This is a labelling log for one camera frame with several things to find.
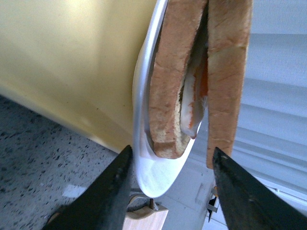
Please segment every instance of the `white bread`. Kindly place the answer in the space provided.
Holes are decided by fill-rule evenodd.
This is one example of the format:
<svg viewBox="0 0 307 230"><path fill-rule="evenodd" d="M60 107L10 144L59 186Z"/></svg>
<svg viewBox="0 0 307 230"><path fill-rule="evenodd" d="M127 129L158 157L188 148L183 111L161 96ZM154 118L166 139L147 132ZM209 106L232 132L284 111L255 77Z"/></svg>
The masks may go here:
<svg viewBox="0 0 307 230"><path fill-rule="evenodd" d="M215 147L231 155L247 58L252 0L210 0L207 167Z"/></svg>
<svg viewBox="0 0 307 230"><path fill-rule="evenodd" d="M207 0L169 0L149 95L150 133L157 156L180 157L190 137L180 130L180 94Z"/></svg>

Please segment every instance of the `black tongs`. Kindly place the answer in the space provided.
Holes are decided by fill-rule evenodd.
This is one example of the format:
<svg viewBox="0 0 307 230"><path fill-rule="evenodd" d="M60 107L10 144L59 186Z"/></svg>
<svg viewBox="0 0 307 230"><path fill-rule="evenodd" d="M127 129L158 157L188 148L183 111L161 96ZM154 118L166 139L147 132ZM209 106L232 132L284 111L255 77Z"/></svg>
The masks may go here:
<svg viewBox="0 0 307 230"><path fill-rule="evenodd" d="M230 230L307 230L307 218L215 148L217 192Z"/></svg>

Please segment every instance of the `white panel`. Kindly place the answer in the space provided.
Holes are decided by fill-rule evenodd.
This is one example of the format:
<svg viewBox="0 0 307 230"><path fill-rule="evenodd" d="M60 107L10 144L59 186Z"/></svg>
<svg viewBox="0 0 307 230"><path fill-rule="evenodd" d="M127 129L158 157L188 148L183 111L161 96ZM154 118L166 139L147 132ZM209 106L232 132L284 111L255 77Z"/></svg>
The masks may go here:
<svg viewBox="0 0 307 230"><path fill-rule="evenodd" d="M242 103L306 118L306 95L301 86L246 78Z"/></svg>
<svg viewBox="0 0 307 230"><path fill-rule="evenodd" d="M307 34L306 0L254 0L252 33Z"/></svg>
<svg viewBox="0 0 307 230"><path fill-rule="evenodd" d="M265 135L307 145L307 118L301 116L242 104L238 126Z"/></svg>
<svg viewBox="0 0 307 230"><path fill-rule="evenodd" d="M252 34L250 36L247 78L307 87L306 66L307 35Z"/></svg>

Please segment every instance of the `white plate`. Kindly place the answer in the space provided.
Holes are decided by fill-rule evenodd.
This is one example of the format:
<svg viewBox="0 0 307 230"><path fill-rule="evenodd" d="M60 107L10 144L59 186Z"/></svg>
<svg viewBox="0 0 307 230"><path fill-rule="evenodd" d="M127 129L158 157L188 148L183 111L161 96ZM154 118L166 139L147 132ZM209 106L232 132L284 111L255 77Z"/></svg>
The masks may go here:
<svg viewBox="0 0 307 230"><path fill-rule="evenodd" d="M191 140L179 159L157 157L151 147L148 123L148 95L151 66L167 0L158 0L139 54L133 79L133 154L137 180L149 197L163 195L173 184L186 162L194 140Z"/></svg>

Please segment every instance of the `bread slice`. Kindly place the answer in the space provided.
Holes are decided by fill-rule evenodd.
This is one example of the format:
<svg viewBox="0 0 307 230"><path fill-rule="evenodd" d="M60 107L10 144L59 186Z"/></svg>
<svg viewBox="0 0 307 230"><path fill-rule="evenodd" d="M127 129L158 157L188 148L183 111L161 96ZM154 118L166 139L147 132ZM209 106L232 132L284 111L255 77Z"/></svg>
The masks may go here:
<svg viewBox="0 0 307 230"><path fill-rule="evenodd" d="M245 73L252 0L210 0L207 167L215 147L231 155Z"/></svg>
<svg viewBox="0 0 307 230"><path fill-rule="evenodd" d="M180 95L207 0L169 0L149 93L149 122L158 157L180 157L190 137L180 130Z"/></svg>

